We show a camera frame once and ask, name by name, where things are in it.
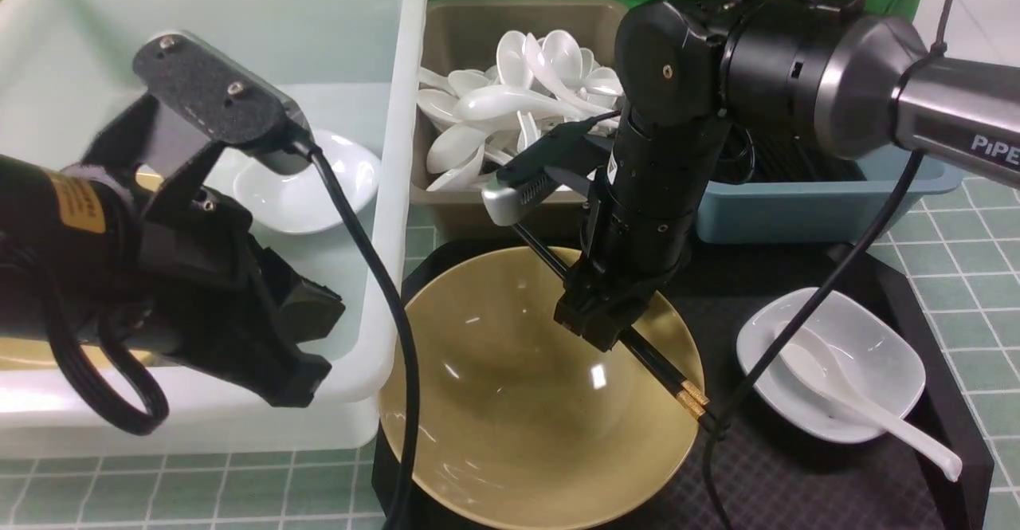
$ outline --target white bowl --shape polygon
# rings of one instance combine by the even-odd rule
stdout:
[[[776,299],[744,324],[736,337],[736,357],[745,373],[775,340],[777,324],[793,319],[814,292],[808,287]],[[888,324],[853,299],[832,292],[804,326],[832,349],[840,369],[864,395],[900,418],[917,404],[925,382],[920,357]],[[823,440],[853,444],[885,432],[812,392],[780,357],[755,389],[787,421]]]
[[[344,196],[355,213],[375,197],[382,164],[374,153],[324,129],[313,129],[315,143],[337,174]],[[343,224],[318,171],[309,166],[301,173],[277,175],[259,162],[251,162],[234,179],[234,197],[248,207],[252,217],[273,231],[291,235],[325,231]]]

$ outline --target green tile floor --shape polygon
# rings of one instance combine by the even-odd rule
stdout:
[[[412,208],[405,272],[438,246]],[[985,530],[1020,521],[1020,195],[978,177],[922,200],[871,253],[910,276],[997,470]],[[356,450],[0,461],[0,527],[378,530]]]

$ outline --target black mesh mat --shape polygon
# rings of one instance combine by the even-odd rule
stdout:
[[[412,297],[427,280],[457,262],[508,244],[448,244],[408,278],[405,298]],[[664,295],[681,313],[698,343],[708,395],[715,409],[744,376],[733,352],[737,331],[744,322],[772,299],[801,287],[817,286],[834,266],[828,254],[838,253],[838,248],[827,250],[825,247],[695,248],[693,262]],[[872,269],[885,269],[877,261],[869,264],[872,262]],[[880,287],[875,276],[867,273],[869,269],[864,271],[852,276],[839,290],[901,330],[887,298],[878,292]],[[926,326],[924,331],[924,336],[933,341]],[[931,349],[918,349],[918,353],[925,360]],[[929,364],[929,360],[925,360],[929,384],[947,378],[952,381],[948,371],[946,377],[940,376],[945,363],[940,362],[937,346],[933,353],[939,357],[938,363]],[[936,438],[944,435],[937,432],[939,421],[921,416],[926,413],[932,417],[937,414],[928,395],[922,396],[910,418]],[[983,498],[986,499],[990,462],[986,464],[985,459],[990,461],[990,457],[980,444],[980,434],[969,414],[951,416],[949,420],[966,422],[965,426],[970,427],[964,429],[967,443],[962,445],[968,446],[968,452],[951,446],[961,455],[965,465],[972,467],[976,463],[980,467],[976,493],[980,494],[983,484]],[[970,452],[975,437],[977,443],[973,448],[983,454]],[[702,434],[680,471],[652,499],[601,528],[721,529],[702,483],[700,469],[704,442]],[[396,461],[387,443],[379,443],[376,448],[373,483],[380,500],[388,505]],[[957,492],[961,496],[947,493],[941,487],[946,484],[938,481],[937,471],[933,474],[922,472],[929,469],[922,469],[914,450],[904,443],[889,436],[856,445],[824,442],[788,424],[757,394],[744,404],[727,439],[717,445],[713,465],[727,512],[741,530],[968,528],[968,518],[971,527],[980,528],[980,517],[975,520],[973,515],[968,517],[962,512],[972,510],[963,506],[962,492]],[[965,466],[965,474],[974,472],[970,467]],[[929,481],[940,487],[929,489]],[[935,507],[933,491],[939,496],[941,513]],[[974,508],[979,508],[983,514],[983,499],[979,499]],[[412,520],[414,524],[408,527],[410,530],[484,528],[452,515],[420,490],[413,500]]]

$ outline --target black tray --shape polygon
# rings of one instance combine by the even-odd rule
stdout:
[[[511,241],[455,241],[429,255],[404,282],[404,301],[459,262]],[[663,295],[683,316],[702,357],[707,392],[718,408],[743,371],[733,353],[744,322],[773,299],[817,286],[849,246],[708,246],[694,244],[691,264]],[[963,460],[959,483],[904,443],[880,436],[863,444],[821,441],[751,396],[716,447],[714,472],[736,528],[981,530],[992,460],[904,275],[865,258],[837,286],[900,331],[921,357],[927,385],[910,422]],[[718,529],[700,473],[704,434],[676,476],[644,506],[601,528]],[[389,510],[397,461],[379,429],[372,486]],[[480,530],[419,487],[407,530]]]

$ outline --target chopsticks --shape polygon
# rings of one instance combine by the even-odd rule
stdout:
[[[524,240],[524,243],[527,243],[527,247],[530,247],[531,251],[534,251],[534,254],[539,255],[539,258],[546,265],[549,265],[549,268],[553,269],[553,272],[560,279],[566,278],[569,266],[559,258],[559,255],[555,254],[549,247],[546,247],[542,241],[539,241],[523,225],[513,225],[513,229],[517,233],[517,236]],[[634,359],[639,363],[644,364],[649,373],[659,381],[659,384],[663,385],[669,391],[670,395],[673,395],[673,399],[683,407],[683,410],[687,411],[687,414],[698,421],[701,428],[705,429],[706,432],[712,431],[717,420],[715,415],[707,409],[709,399],[705,396],[705,393],[701,389],[686,378],[681,371],[673,367],[673,363],[670,363],[666,357],[663,357],[662,353],[659,353],[658,349],[655,349],[655,346],[652,346],[639,331],[634,330],[634,327],[626,327],[620,331],[619,340],[634,356]]]

